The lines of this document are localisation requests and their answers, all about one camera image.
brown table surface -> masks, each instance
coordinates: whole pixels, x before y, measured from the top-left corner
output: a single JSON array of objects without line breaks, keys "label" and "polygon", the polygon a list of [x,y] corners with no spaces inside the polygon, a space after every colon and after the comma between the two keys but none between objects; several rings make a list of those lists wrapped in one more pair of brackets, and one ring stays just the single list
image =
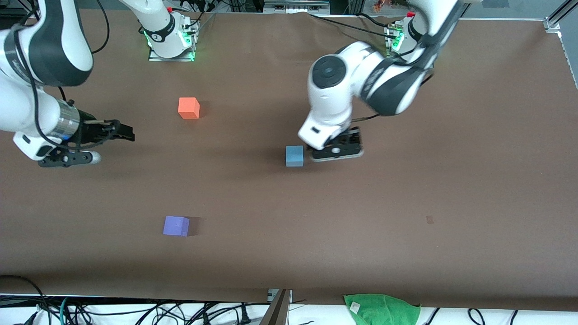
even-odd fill
[{"label": "brown table surface", "polygon": [[[81,14],[96,48],[101,13]],[[136,142],[43,169],[1,134],[0,273],[53,294],[263,301],[287,287],[309,303],[578,309],[578,91],[540,21],[460,22],[412,107],[359,124],[363,157],[286,168],[311,63],[379,36],[218,14],[195,62],[148,62],[132,13],[108,14],[108,46],[66,94]],[[179,97],[202,117],[181,119]],[[198,234],[164,236],[167,215]]]}]

metal frame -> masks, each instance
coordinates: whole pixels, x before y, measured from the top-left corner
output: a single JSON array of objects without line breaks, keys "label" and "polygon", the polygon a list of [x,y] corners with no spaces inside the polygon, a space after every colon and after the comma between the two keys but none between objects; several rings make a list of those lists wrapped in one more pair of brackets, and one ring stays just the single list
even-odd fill
[{"label": "metal frame", "polygon": [[560,30],[560,21],[568,16],[572,10],[578,7],[578,0],[566,0],[551,15],[544,18],[544,27],[548,33],[556,33]]},{"label": "metal frame", "polygon": [[278,290],[259,325],[286,325],[291,297],[291,289]]}]

white floor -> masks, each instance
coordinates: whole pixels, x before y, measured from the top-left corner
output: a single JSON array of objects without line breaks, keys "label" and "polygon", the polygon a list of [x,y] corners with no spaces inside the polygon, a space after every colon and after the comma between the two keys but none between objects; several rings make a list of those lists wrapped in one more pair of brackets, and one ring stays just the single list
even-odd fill
[{"label": "white floor", "polygon": [[[213,308],[237,306],[237,303],[220,304]],[[117,313],[127,311],[139,311],[142,309],[152,308],[154,305],[98,305],[90,306],[88,311],[95,313]],[[165,305],[165,308],[174,306],[172,304]],[[182,305],[185,316],[193,315],[202,304],[185,304]],[[253,320],[252,324],[258,324],[260,318],[263,317],[267,306],[248,306],[247,313],[249,318]],[[24,323],[31,314],[36,311],[34,307],[19,307],[19,308],[0,308],[0,325],[14,325]],[[420,318],[416,325],[423,325],[429,319],[434,308],[422,308]],[[501,309],[481,309],[486,324],[488,325],[509,325],[510,318],[513,311]],[[118,315],[118,316],[92,316],[94,325],[131,325],[134,324],[144,312]],[[153,323],[153,318],[156,314],[151,313],[143,322],[143,325]],[[53,316],[53,324],[58,325],[60,321]],[[289,312],[289,325],[302,325],[304,323],[313,321],[312,325],[355,325],[355,322],[349,315],[347,307],[344,305],[299,305],[294,304]],[[182,320],[175,321],[168,317],[163,318],[158,325],[180,325],[184,322]],[[211,321],[212,325],[233,325],[236,323],[235,312],[231,311],[222,316],[219,316]],[[46,325],[48,318],[46,312],[41,312],[36,317],[34,325]],[[195,325],[201,325],[201,321],[195,322]],[[458,325],[471,324],[472,321],[468,318],[467,309],[458,308],[442,308],[435,316],[432,325]],[[514,325],[577,325],[578,312],[541,312],[541,311],[519,311],[514,320]]]}]

purple cube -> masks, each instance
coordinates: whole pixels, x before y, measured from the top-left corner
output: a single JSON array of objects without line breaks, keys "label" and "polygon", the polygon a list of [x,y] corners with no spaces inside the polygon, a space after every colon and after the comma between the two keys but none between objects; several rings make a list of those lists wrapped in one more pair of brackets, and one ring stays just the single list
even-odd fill
[{"label": "purple cube", "polygon": [[166,216],[165,228],[162,231],[163,235],[169,236],[188,236],[188,218]]}]

blue cube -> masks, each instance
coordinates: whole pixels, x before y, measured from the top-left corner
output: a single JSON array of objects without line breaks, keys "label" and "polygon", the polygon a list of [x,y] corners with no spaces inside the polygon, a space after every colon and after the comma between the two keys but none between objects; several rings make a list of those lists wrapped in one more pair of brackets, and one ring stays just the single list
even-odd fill
[{"label": "blue cube", "polygon": [[285,154],[287,167],[303,167],[303,146],[286,146]]},{"label": "blue cube", "polygon": [[186,217],[167,216],[162,234],[186,237],[188,236],[188,222],[189,220]]}]

